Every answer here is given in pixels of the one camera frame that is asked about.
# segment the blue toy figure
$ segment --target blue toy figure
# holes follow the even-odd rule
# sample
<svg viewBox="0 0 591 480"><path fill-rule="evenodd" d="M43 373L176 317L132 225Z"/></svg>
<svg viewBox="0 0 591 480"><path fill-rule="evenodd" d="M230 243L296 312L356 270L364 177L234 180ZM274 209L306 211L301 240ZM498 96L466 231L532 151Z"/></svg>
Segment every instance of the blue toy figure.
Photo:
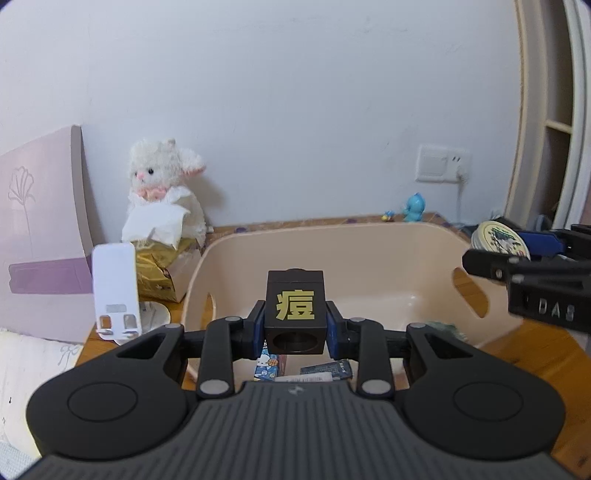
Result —
<svg viewBox="0 0 591 480"><path fill-rule="evenodd" d="M402 211L405 222L420 222L425 211L425 199L420 193L415 193L407 200L406 208Z"/></svg>

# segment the pink folder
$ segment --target pink folder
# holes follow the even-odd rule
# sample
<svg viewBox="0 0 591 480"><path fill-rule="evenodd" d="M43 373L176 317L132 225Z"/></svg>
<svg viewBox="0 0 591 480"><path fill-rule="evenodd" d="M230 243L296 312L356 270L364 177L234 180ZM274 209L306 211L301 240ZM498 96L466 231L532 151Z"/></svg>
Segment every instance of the pink folder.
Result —
<svg viewBox="0 0 591 480"><path fill-rule="evenodd" d="M0 156L0 179L0 327L86 341L94 306L80 127Z"/></svg>

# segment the black cube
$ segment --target black cube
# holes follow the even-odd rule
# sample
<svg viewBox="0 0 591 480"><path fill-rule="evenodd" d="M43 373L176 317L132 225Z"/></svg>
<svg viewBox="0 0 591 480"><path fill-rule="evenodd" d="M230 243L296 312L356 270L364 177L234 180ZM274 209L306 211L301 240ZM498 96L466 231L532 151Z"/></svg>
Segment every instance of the black cube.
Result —
<svg viewBox="0 0 591 480"><path fill-rule="evenodd" d="M265 339L269 353L316 355L326 340L324 275L320 270L272 270L267 277Z"/></svg>

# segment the white wall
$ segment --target white wall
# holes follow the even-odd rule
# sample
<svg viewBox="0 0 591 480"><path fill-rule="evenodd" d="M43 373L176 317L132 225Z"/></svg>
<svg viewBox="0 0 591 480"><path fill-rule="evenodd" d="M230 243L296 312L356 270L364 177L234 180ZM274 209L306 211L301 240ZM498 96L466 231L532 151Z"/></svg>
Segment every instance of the white wall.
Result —
<svg viewBox="0 0 591 480"><path fill-rule="evenodd" d="M457 186L414 182L421 143L472 151L462 220L505 204L513 0L14 0L0 50L0 153L82 124L95 242L119 238L142 137L204 156L215 225L381 213L416 191L456 220Z"/></svg>

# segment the light switch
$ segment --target light switch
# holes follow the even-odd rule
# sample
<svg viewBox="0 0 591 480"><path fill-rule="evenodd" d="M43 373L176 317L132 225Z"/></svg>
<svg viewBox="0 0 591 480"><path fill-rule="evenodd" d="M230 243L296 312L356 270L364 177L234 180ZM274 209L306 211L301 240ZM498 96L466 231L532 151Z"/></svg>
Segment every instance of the light switch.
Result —
<svg viewBox="0 0 591 480"><path fill-rule="evenodd" d="M421 145L418 151L417 181L444 181L448 162L446 147Z"/></svg>

